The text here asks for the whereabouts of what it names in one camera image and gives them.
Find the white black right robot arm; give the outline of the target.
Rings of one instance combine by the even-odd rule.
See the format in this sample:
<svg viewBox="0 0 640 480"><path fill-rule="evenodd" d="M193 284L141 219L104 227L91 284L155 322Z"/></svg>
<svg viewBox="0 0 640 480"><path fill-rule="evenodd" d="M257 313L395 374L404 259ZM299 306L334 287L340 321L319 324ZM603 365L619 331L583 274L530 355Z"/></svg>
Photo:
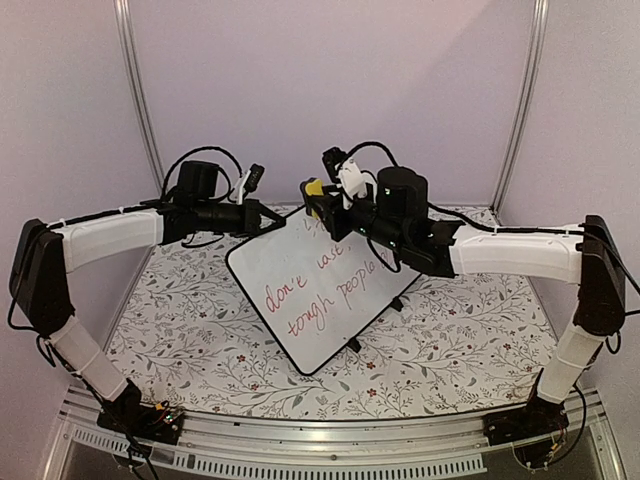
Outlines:
<svg viewBox="0 0 640 480"><path fill-rule="evenodd" d="M626 272L606 222L590 215L560 227L486 226L449 212L428 213L428 182L400 166L380 170L374 182L353 164L337 167L326 185L310 179L301 186L308 215L330 237L352 233L392 253L389 268L453 278L505 274L530 279L546 313L568 313L556 326L558 346L542 368L531 397L517 415L517 427L537 436L556 417L573 384L595 361L606 338L624 325Z"/></svg>

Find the white whiteboard black frame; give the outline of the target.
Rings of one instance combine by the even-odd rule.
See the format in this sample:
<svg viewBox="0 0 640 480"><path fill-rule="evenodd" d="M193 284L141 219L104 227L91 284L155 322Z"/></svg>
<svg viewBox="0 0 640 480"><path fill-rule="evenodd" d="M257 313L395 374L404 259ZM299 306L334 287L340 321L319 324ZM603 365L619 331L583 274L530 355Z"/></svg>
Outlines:
<svg viewBox="0 0 640 480"><path fill-rule="evenodd" d="M233 247L226 265L295 369L316 373L418 279L384 267L391 253L370 251L350 234L335 242L303 209L283 228Z"/></svg>

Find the aluminium front rail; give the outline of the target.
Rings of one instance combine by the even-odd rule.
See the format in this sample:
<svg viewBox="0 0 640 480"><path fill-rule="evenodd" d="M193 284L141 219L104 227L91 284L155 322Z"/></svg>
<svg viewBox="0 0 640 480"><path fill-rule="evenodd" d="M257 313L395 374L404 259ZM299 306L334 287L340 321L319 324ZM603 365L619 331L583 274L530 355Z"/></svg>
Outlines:
<svg viewBox="0 0 640 480"><path fill-rule="evenodd" d="M598 393L571 396L560 459L522 465L519 444L493 445L478 412L386 420L272 420L190 413L176 445L147 458L101 429L98 407L71 388L56 420L46 479L623 479Z"/></svg>

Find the yellow black whiteboard eraser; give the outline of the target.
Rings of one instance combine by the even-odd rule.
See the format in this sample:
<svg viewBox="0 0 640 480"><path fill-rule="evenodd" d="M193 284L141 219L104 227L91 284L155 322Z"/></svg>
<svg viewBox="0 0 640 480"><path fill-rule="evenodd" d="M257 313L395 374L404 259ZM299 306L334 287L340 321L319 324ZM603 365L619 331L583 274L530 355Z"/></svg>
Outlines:
<svg viewBox="0 0 640 480"><path fill-rule="evenodd" d="M313 200L316 197L322 197L324 195L323 181L319 178L309 178L300 184L300 191L303 197L306 215L314 219L319 219L313 207Z"/></svg>

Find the aluminium corner post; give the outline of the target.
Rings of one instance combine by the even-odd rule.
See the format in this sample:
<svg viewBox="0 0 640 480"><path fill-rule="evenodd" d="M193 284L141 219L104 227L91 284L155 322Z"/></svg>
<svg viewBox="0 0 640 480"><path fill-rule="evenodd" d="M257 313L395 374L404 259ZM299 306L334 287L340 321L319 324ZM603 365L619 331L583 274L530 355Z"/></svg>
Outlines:
<svg viewBox="0 0 640 480"><path fill-rule="evenodd" d="M490 208L496 216L500 215L506 204L506 198L524 138L544 51L548 15L549 1L535 0L533 2L530 35L514 118L499 172L498 182L490 204Z"/></svg>
<svg viewBox="0 0 640 480"><path fill-rule="evenodd" d="M131 2L113 1L119 44L124 61L125 74L131 94L134 113L141 136L145 157L157 193L162 193L165 169L156 139L152 116L144 89L142 70L136 48L136 38L131 13Z"/></svg>

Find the black whiteboard stand foot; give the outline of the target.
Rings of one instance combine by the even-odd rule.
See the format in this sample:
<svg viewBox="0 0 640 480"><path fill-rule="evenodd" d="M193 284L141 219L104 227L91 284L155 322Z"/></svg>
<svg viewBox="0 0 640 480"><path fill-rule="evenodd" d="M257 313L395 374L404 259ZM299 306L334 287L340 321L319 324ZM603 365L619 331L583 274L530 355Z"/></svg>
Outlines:
<svg viewBox="0 0 640 480"><path fill-rule="evenodd" d="M404 308L404 304L399 296L395 297L393 301L390 303L390 307L394 309L396 312L401 312Z"/></svg>
<svg viewBox="0 0 640 480"><path fill-rule="evenodd" d="M352 350L354 353L359 353L362 349L362 346L356 337L351 338L346 346Z"/></svg>

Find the aluminium corner post right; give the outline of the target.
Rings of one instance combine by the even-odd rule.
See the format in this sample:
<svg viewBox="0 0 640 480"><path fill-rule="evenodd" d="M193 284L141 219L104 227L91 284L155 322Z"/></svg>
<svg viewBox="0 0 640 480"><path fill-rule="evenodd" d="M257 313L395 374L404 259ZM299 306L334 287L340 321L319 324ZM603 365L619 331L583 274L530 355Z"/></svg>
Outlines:
<svg viewBox="0 0 640 480"><path fill-rule="evenodd" d="M530 35L514 118L499 172L498 182L490 204L490 208L496 216L500 215L506 204L506 198L524 138L544 51L548 15L549 1L535 0L533 2Z"/></svg>

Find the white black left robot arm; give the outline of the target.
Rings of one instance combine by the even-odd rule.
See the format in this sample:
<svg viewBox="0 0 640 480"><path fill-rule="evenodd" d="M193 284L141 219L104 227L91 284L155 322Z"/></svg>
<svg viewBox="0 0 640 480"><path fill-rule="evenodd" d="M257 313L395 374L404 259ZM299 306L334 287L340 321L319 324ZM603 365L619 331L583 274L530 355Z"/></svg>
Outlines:
<svg viewBox="0 0 640 480"><path fill-rule="evenodd" d="M70 372L110 402L111 419L128 434L148 426L136 401L139 389L108 358L94 321L84 321L89 303L81 280L110 262L179 243L201 232L254 238L285 224L283 217L252 198L264 168L240 174L229 192L215 192L221 169L186 161L177 184L160 197L73 219L27 220L20 231L9 277L10 310L25 317L26 329L58 355Z"/></svg>

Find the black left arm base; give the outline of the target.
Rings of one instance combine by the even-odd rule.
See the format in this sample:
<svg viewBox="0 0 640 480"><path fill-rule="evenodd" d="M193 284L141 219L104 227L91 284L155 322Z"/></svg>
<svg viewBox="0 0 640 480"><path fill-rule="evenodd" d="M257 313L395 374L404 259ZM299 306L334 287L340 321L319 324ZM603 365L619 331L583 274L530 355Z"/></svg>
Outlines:
<svg viewBox="0 0 640 480"><path fill-rule="evenodd" d="M127 380L114 401L104 401L97 425L135 438L177 445L184 424L185 410L169 401L144 404L140 389Z"/></svg>

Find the aluminium corner post left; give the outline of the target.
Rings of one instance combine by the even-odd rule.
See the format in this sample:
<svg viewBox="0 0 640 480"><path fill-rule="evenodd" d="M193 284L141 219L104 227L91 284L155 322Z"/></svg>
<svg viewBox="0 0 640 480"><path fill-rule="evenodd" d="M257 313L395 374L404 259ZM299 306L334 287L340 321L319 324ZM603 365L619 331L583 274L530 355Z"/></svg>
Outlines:
<svg viewBox="0 0 640 480"><path fill-rule="evenodd" d="M113 1L119 44L124 61L125 74L131 94L134 113L141 136L145 157L157 193L162 193L165 169L156 139L152 116L144 89L142 70L136 48L136 38L131 13L131 2Z"/></svg>

